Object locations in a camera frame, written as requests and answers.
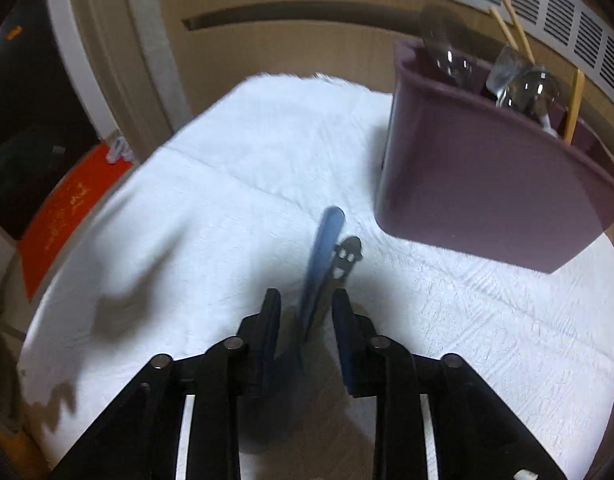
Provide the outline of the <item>blue plastic rice spoon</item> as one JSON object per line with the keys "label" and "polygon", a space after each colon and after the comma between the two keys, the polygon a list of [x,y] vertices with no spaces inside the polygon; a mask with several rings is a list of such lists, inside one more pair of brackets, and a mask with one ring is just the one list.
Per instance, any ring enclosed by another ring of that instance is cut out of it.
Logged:
{"label": "blue plastic rice spoon", "polygon": [[289,345],[275,361],[273,382],[267,400],[269,439],[285,437],[292,428],[299,378],[304,375],[303,348],[313,327],[318,295],[327,278],[334,249],[345,223],[345,214],[338,206],[328,207],[322,214],[313,248],[311,248],[304,287],[297,305]]}

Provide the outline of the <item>steel spoon black loop handle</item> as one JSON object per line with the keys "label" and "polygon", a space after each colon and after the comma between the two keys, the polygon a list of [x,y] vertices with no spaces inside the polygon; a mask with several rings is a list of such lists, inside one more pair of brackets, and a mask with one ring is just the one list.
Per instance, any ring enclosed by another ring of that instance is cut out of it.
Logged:
{"label": "steel spoon black loop handle", "polygon": [[486,79],[487,90],[499,102],[516,76],[527,72],[534,64],[519,50],[505,46],[498,54]]}

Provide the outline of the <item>wooden spoon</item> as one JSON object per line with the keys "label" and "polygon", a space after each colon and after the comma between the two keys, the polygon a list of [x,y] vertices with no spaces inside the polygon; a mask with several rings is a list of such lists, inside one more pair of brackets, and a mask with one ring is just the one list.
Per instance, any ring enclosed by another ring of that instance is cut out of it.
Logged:
{"label": "wooden spoon", "polygon": [[563,141],[568,145],[571,145],[573,141],[578,115],[580,114],[580,106],[582,105],[585,81],[586,76],[584,72],[578,68],[573,77],[568,114],[566,115],[562,136]]}

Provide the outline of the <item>black handled brown spoon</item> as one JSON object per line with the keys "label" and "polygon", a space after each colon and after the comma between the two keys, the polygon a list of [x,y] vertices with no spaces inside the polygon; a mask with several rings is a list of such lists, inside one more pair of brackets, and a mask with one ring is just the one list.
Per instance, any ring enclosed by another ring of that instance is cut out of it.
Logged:
{"label": "black handled brown spoon", "polygon": [[420,27],[436,66],[459,88],[472,91],[475,59],[471,32],[464,20],[444,6],[426,6],[420,13]]}

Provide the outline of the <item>wooden chopstick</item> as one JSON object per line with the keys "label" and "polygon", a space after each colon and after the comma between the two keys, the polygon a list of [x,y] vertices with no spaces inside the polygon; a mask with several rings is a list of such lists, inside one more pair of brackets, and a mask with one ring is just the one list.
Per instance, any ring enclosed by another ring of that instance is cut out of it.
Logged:
{"label": "wooden chopstick", "polygon": [[520,38],[521,41],[521,45],[518,46],[517,44],[514,46],[514,49],[516,50],[520,50],[524,53],[524,55],[528,58],[528,61],[532,62],[533,64],[536,63],[535,60],[535,55],[533,53],[533,50],[531,48],[530,42],[528,41],[528,36],[526,36],[526,32],[524,27],[522,26],[518,14],[516,14],[516,9],[514,9],[514,6],[512,4],[512,0],[502,0],[502,3],[504,4],[504,7],[506,8],[512,24],[514,26],[514,28],[516,29],[516,32],[518,33],[518,36]]}
{"label": "wooden chopstick", "polygon": [[505,40],[507,41],[507,44],[513,50],[516,50],[516,51],[519,50],[519,46],[518,46],[518,43],[516,42],[516,38],[513,37],[512,32],[510,28],[508,27],[507,23],[504,21],[503,18],[501,18],[501,15],[498,9],[496,8],[496,6],[490,7],[490,15],[492,16],[492,18],[495,20],[496,24],[500,28],[502,35],[504,35]]}

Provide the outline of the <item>black smiley handle spoon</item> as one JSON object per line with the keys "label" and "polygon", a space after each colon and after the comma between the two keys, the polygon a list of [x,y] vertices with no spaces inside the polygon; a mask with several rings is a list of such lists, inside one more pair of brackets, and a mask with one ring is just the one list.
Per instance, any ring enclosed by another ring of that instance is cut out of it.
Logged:
{"label": "black smiley handle spoon", "polygon": [[354,267],[363,259],[362,242],[357,236],[346,237],[333,249],[333,256],[317,297],[315,320],[321,323],[331,307],[333,292],[343,288]]}

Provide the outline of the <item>long black handled spoon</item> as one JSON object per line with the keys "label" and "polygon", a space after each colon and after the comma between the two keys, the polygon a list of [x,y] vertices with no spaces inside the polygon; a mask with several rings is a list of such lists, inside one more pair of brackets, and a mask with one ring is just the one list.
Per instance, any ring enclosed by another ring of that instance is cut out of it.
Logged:
{"label": "long black handled spoon", "polygon": [[539,122],[538,117],[549,115],[559,96],[560,86],[556,77],[546,68],[538,67],[516,76],[496,105],[516,110]]}

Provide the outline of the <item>white textured table cloth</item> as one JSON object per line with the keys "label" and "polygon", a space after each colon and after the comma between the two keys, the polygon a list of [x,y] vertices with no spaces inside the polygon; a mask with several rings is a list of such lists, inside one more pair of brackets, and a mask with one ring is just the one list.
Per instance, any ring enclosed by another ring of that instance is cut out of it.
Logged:
{"label": "white textured table cloth", "polygon": [[325,78],[243,82],[157,150],[93,217],[18,361],[30,430],[56,465],[157,353],[232,335],[265,291],[298,302],[322,213],[362,244],[347,289],[414,353],[466,359],[571,479],[614,403],[614,248],[542,274],[386,235],[373,197],[392,99]]}

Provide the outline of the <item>red floor mat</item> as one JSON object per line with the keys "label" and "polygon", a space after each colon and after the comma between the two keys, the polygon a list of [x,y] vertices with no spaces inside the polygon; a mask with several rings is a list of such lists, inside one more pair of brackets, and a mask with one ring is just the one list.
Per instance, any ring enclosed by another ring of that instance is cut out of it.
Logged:
{"label": "red floor mat", "polygon": [[16,244],[29,301],[81,222],[132,167],[122,157],[114,160],[101,143],[58,182]]}

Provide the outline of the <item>purple plastic utensil holder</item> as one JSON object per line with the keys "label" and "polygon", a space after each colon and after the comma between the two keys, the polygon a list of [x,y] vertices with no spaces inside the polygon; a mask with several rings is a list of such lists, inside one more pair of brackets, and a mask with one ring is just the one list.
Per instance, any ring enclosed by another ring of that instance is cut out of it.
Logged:
{"label": "purple plastic utensil holder", "polygon": [[387,234],[552,273],[614,223],[614,165],[588,125],[573,145],[453,86],[421,41],[395,44],[374,217]]}

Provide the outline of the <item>grey slippers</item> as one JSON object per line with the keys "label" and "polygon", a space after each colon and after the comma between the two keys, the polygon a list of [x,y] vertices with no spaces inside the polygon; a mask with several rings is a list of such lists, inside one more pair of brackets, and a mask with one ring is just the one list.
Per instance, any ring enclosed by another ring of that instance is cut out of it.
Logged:
{"label": "grey slippers", "polygon": [[116,134],[113,139],[109,140],[106,160],[110,164],[116,164],[116,162],[120,160],[124,162],[134,162],[135,159],[136,157],[134,157],[129,143],[122,134]]}

